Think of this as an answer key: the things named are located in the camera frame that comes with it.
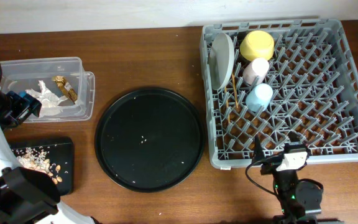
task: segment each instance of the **crumpled paper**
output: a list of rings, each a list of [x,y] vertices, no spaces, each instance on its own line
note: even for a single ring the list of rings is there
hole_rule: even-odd
[[[58,108],[58,105],[61,102],[67,100],[68,98],[66,96],[58,97],[56,94],[52,93],[45,86],[45,82],[42,81],[42,80],[39,80],[38,86],[41,88],[40,93],[35,91],[35,90],[33,90],[33,89],[26,90],[25,92],[41,102],[42,106],[41,106],[41,111],[40,111],[39,118],[41,118],[43,116],[54,116],[54,115],[57,115],[60,112],[62,112]],[[55,108],[55,109],[53,109],[53,110],[45,110],[45,108]]]

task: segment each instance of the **dish rack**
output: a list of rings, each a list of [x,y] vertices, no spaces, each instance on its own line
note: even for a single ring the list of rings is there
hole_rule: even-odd
[[[268,32],[275,41],[274,55],[264,83],[273,88],[265,111],[252,112],[245,104],[255,86],[242,72],[249,64],[239,53],[244,37],[252,30]],[[233,73],[227,92],[213,90],[208,55],[218,33],[233,41]],[[218,169],[246,167],[253,156],[254,137],[259,135],[265,156],[283,151],[294,131],[309,144],[308,164],[358,161],[358,73],[338,20],[233,22],[203,27],[200,41],[201,69],[207,105],[209,158]]]

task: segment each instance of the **round black tray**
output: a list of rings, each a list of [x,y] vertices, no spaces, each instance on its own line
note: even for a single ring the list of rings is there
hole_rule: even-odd
[[[137,192],[179,184],[194,170],[203,149],[204,131],[195,107],[161,88],[118,99],[102,115],[95,135],[103,171]]]

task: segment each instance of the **black tray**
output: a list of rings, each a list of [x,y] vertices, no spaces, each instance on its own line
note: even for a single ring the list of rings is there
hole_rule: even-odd
[[[102,115],[95,136],[96,156],[117,184],[156,192],[183,181],[204,149],[204,131],[195,107],[161,88],[133,91]]]
[[[31,147],[36,151],[41,151],[42,149],[49,151],[46,159],[50,159],[51,165],[56,163],[56,165],[61,167],[58,175],[62,177],[63,182],[57,184],[60,195],[72,193],[74,188],[74,144],[69,137],[31,139],[28,141],[10,142],[9,145],[15,156],[24,155],[27,147]],[[57,174],[55,168],[56,166],[53,166],[53,169],[51,169],[54,177]]]

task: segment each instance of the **gold wrapper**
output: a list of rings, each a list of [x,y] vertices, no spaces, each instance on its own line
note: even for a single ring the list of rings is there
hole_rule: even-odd
[[[52,81],[54,81],[57,84],[57,87],[59,87],[60,91],[69,98],[73,103],[77,101],[78,96],[75,93],[73,87],[69,84],[69,82],[65,79],[65,77],[62,76],[55,76],[52,77]]]

